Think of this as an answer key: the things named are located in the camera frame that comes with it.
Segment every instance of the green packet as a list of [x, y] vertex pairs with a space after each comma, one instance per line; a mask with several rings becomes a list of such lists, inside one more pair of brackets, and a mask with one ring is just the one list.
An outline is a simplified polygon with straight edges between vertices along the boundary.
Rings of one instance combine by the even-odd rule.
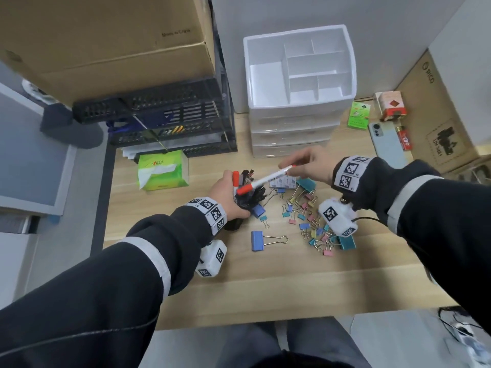
[[348, 118], [348, 126], [355, 129], [367, 129], [370, 105], [366, 103], [353, 102]]
[[138, 183], [140, 190], [145, 191], [189, 186], [187, 156], [181, 150], [141, 155], [138, 160]]

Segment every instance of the white stripe on sleeve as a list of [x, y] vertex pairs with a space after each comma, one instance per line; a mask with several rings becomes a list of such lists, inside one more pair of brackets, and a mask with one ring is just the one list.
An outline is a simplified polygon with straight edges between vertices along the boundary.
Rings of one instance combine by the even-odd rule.
[[408, 200], [412, 197], [412, 195], [426, 182], [430, 179], [442, 179], [442, 177], [424, 175], [416, 177], [415, 179], [411, 179], [399, 192], [397, 197], [395, 198], [392, 206], [390, 207], [387, 215], [387, 227], [393, 233], [397, 234], [397, 225], [399, 224], [399, 217], [401, 216], [402, 209], [408, 202]]
[[135, 247], [138, 247], [143, 253], [146, 254], [149, 260], [152, 261], [155, 268], [159, 272], [160, 277], [162, 278], [162, 284], [163, 284], [162, 300], [164, 300], [164, 298], [169, 295], [170, 271], [169, 271], [169, 267], [167, 266], [167, 263], [165, 262], [165, 259], [162, 257], [162, 254], [160, 254], [159, 250], [156, 247], [154, 247], [153, 244], [150, 243], [149, 241], [137, 236], [129, 236], [119, 242], [130, 243]]

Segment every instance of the light blue smartphone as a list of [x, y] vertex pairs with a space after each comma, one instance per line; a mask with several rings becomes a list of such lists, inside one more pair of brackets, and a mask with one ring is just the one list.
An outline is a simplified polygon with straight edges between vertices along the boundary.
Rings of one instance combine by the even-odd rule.
[[391, 121], [370, 123], [368, 130], [378, 157], [396, 169], [401, 169], [408, 164], [394, 123]]

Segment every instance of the leg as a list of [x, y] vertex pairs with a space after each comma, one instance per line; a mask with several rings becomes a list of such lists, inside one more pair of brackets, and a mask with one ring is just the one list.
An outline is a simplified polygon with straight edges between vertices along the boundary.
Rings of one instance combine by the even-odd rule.
[[233, 325], [217, 368], [250, 368], [280, 353], [273, 321]]
[[332, 316], [289, 320], [286, 337], [292, 352], [371, 368], [349, 333]]

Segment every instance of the black sweatshirt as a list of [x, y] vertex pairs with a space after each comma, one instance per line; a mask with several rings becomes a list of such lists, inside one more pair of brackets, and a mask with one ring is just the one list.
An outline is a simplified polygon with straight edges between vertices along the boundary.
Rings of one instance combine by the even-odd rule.
[[[404, 237], [438, 284], [491, 332], [482, 296], [491, 284], [491, 188], [431, 179], [438, 173], [419, 160], [393, 169], [376, 157], [364, 162], [357, 189], [349, 191], [336, 177], [347, 171], [350, 160], [337, 165], [333, 188], [356, 208], [374, 210]], [[138, 367], [164, 295], [189, 283], [212, 233], [198, 209], [182, 206], [171, 216], [139, 221], [128, 237], [158, 250], [170, 273], [169, 289], [164, 290], [162, 270], [149, 256], [122, 240], [0, 310], [0, 367]], [[44, 340], [145, 323], [139, 329], [86, 333], [3, 355]], [[283, 358], [278, 356], [276, 363]]]

